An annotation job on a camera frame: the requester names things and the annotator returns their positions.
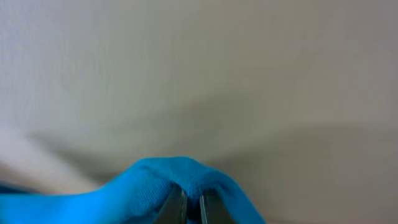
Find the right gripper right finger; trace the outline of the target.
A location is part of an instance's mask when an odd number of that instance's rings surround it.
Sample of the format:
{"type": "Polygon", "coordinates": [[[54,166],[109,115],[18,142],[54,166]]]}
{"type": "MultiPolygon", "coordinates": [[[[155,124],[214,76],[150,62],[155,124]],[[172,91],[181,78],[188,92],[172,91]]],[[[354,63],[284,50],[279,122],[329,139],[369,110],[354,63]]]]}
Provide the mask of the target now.
{"type": "Polygon", "coordinates": [[[236,224],[214,189],[206,190],[200,197],[202,224],[236,224]]]}

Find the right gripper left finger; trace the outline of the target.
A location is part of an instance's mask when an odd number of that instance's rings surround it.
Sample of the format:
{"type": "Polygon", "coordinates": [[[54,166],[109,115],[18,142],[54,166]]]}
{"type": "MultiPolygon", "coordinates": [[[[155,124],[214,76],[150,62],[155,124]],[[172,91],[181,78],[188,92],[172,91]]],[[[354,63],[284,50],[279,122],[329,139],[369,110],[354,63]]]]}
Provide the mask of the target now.
{"type": "Polygon", "coordinates": [[[178,185],[173,185],[152,224],[186,224],[188,197],[178,185]]]}

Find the blue polo shirt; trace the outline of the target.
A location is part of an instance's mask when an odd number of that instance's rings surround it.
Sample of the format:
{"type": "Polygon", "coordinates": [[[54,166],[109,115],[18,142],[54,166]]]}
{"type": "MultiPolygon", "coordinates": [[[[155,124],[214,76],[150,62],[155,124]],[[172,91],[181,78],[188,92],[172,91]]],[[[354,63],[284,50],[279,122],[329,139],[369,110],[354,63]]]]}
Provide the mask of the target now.
{"type": "Polygon", "coordinates": [[[141,159],[93,192],[76,195],[1,194],[1,223],[147,223],[173,185],[187,195],[189,223],[198,223],[199,199],[219,193],[236,223],[264,223],[240,186],[226,174],[188,157],[141,159]]]}

